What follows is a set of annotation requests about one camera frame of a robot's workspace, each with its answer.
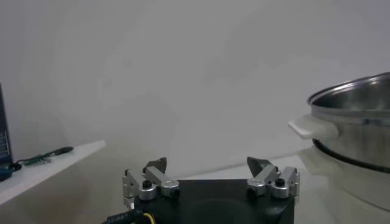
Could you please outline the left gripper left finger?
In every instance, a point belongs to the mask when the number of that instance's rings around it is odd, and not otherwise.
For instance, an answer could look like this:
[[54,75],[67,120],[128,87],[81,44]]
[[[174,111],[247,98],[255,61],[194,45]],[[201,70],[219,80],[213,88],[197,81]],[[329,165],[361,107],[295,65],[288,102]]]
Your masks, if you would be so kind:
[[124,205],[133,209],[135,199],[152,201],[157,198],[157,192],[165,198],[179,198],[180,184],[165,174],[168,160],[161,157],[149,161],[141,172],[126,169],[122,175],[122,197]]

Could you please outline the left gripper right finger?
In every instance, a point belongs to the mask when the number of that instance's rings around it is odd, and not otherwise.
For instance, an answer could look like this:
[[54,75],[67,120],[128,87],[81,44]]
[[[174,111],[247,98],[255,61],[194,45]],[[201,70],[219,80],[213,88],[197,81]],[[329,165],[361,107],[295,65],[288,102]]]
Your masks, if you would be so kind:
[[300,194],[300,173],[295,167],[280,170],[266,159],[247,157],[252,178],[247,180],[247,194],[251,198],[266,193],[274,198],[298,198]]

